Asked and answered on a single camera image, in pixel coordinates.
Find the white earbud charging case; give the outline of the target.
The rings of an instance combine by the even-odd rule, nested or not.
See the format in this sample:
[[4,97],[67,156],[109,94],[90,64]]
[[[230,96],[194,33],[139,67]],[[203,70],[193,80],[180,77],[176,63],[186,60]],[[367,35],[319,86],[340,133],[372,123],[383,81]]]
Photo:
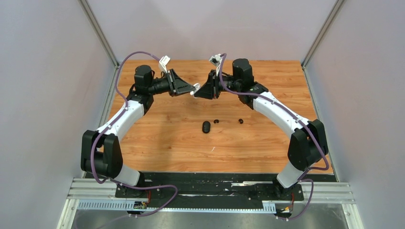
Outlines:
[[200,83],[195,83],[193,85],[193,90],[190,92],[190,95],[194,96],[194,94],[200,89],[201,84]]

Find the black earbud charging case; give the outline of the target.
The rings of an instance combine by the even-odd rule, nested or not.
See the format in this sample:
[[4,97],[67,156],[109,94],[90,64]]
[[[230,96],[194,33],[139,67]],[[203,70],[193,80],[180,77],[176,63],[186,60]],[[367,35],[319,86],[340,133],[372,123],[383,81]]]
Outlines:
[[207,134],[211,130],[211,123],[209,121],[204,121],[202,124],[202,132]]

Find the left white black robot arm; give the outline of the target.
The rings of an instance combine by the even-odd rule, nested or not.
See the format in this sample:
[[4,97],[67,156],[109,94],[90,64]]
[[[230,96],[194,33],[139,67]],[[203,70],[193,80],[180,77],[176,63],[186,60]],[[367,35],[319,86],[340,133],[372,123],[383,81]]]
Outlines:
[[87,130],[82,136],[81,169],[92,173],[95,178],[109,178],[128,185],[128,191],[135,197],[146,192],[144,175],[124,165],[120,141],[129,129],[151,108],[156,94],[168,93],[179,96],[196,91],[194,85],[180,78],[173,69],[162,71],[156,78],[148,65],[135,69],[134,84],[123,106],[114,116],[97,130]]

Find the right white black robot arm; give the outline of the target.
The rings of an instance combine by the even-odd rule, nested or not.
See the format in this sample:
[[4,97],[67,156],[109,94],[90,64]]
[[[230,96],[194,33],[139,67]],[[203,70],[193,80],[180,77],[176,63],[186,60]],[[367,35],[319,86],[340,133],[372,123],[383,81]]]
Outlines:
[[195,84],[195,98],[217,99],[221,92],[236,94],[239,100],[277,125],[288,137],[288,162],[273,179],[272,191],[285,199],[292,188],[311,170],[328,170],[329,152],[322,121],[304,118],[280,102],[262,84],[254,80],[253,68],[246,58],[232,62],[232,74],[222,72],[223,58],[211,57],[211,70],[203,85]]

